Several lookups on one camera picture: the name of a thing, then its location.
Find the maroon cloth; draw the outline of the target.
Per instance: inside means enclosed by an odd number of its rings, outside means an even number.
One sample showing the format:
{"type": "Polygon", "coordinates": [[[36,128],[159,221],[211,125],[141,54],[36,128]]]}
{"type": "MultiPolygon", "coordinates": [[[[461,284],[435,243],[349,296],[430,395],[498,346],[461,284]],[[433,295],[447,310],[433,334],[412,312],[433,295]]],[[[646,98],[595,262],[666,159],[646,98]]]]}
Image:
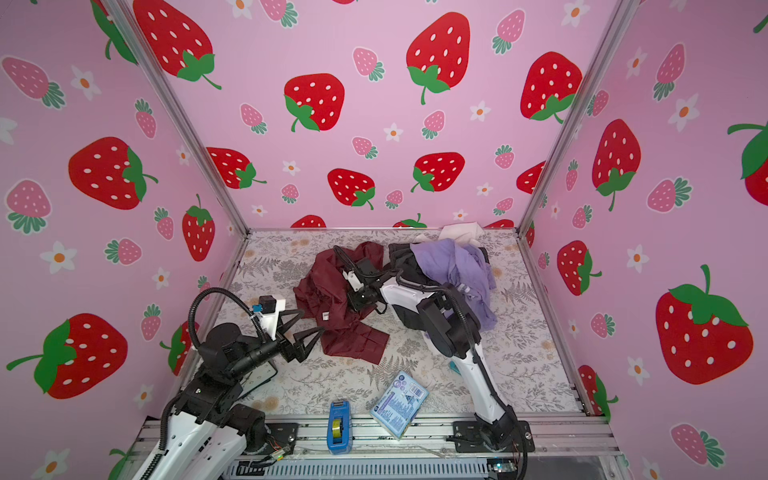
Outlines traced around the maroon cloth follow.
{"type": "Polygon", "coordinates": [[[318,253],[309,273],[293,289],[297,307],[313,318],[325,332],[323,352],[379,364],[389,335],[363,323],[374,309],[355,311],[348,300],[350,285],[342,273],[343,262],[333,249],[318,253]]]}

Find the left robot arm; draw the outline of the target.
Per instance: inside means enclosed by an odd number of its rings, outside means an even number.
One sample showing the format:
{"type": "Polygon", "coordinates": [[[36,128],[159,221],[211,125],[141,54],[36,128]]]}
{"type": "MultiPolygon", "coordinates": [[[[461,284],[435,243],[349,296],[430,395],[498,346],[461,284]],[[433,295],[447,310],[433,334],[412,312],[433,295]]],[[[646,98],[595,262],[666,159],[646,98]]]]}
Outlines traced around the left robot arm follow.
{"type": "Polygon", "coordinates": [[[192,379],[164,407],[156,446],[135,473],[137,479],[218,479],[245,453],[255,455],[258,469],[268,468],[288,455],[266,423],[264,412],[241,403],[244,382],[274,357],[303,362],[325,330],[313,327],[288,338],[302,318],[300,309],[288,310],[277,298],[260,297],[248,306],[221,287],[203,290],[193,300],[187,327],[201,363],[192,379]],[[210,295],[234,302],[252,321],[256,333],[242,333],[235,323],[213,327],[199,337],[198,307],[210,295]]]}

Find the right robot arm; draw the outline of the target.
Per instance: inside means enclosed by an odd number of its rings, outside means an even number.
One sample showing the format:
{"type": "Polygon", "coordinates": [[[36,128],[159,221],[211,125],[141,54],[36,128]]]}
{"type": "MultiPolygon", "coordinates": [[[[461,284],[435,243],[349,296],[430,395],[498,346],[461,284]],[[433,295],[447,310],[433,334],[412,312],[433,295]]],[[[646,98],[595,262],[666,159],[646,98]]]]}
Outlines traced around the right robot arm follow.
{"type": "Polygon", "coordinates": [[[456,262],[440,254],[436,262],[427,257],[435,248],[427,244],[393,244],[390,263],[375,266],[371,260],[354,260],[340,246],[333,252],[341,262],[341,273],[350,285],[349,305],[358,313],[378,304],[394,311],[408,329],[424,334],[426,343],[449,358],[466,384],[474,406],[475,420],[456,422],[447,438],[458,451],[477,448],[489,452],[535,450],[528,423],[498,391],[481,347],[481,321],[471,305],[480,294],[463,283],[451,283],[458,275],[456,262]]]}

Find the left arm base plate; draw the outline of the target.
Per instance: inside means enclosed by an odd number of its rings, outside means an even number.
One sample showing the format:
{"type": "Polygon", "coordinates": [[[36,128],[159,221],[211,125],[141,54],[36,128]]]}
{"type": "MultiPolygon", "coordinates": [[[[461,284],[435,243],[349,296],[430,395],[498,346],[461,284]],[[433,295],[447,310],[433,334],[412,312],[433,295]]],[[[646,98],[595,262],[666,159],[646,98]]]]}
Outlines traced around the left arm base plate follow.
{"type": "Polygon", "coordinates": [[[266,460],[277,452],[282,456],[292,455],[298,437],[299,424],[293,422],[267,422],[266,433],[256,447],[248,447],[245,454],[266,460]]]}

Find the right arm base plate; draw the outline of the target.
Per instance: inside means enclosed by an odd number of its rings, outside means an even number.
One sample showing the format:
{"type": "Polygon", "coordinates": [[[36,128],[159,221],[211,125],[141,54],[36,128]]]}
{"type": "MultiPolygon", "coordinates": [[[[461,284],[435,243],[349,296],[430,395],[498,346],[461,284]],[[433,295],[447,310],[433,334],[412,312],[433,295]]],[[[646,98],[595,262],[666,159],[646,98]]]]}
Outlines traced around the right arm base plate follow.
{"type": "Polygon", "coordinates": [[[494,424],[479,419],[455,421],[446,441],[459,453],[532,453],[536,450],[528,422],[494,424]]]}

